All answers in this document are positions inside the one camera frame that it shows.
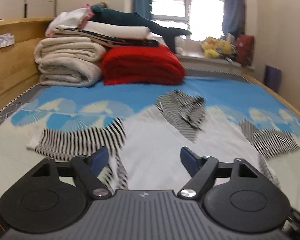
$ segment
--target wooden headboard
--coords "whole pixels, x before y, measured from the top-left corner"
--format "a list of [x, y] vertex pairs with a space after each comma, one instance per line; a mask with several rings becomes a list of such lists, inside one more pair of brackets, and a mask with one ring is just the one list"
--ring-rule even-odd
[[0, 35], [11, 33], [14, 45], [0, 49], [0, 109], [38, 82], [33, 52], [53, 18], [0, 21]]

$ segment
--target red blanket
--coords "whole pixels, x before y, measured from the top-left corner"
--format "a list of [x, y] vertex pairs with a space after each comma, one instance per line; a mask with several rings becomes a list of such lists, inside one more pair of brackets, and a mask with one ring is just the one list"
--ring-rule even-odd
[[101, 64], [105, 85], [154, 83], [176, 85], [185, 70], [176, 55], [164, 45], [159, 47], [116, 47], [109, 50]]

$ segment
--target window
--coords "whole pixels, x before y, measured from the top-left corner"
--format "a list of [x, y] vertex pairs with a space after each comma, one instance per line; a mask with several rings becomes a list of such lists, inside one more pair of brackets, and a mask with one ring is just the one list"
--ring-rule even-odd
[[191, 31], [191, 40], [223, 36], [223, 0], [152, 0], [153, 20]]

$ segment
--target round black pad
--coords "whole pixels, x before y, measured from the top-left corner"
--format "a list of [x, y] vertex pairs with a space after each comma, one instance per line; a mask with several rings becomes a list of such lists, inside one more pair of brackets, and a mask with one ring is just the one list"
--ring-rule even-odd
[[40, 180], [12, 186], [1, 197], [0, 214], [11, 227], [48, 233], [71, 225], [83, 214], [86, 198], [80, 189], [59, 180]]
[[252, 190], [242, 190], [233, 193], [230, 197], [231, 204], [237, 209], [255, 212], [264, 209], [268, 200], [261, 193]]
[[289, 215], [290, 203], [282, 191], [265, 177], [237, 176], [212, 188], [205, 195], [203, 208], [223, 227], [255, 234], [283, 226]]
[[44, 211], [53, 208], [59, 201], [58, 194], [50, 190], [36, 190], [24, 195], [22, 205], [32, 211]]

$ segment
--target red bag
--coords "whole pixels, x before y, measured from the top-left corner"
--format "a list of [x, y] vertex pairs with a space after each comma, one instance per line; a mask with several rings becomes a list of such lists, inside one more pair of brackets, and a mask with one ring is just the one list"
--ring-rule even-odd
[[254, 36], [241, 34], [237, 38], [235, 45], [238, 52], [235, 56], [236, 62], [242, 66], [251, 66], [254, 52]]

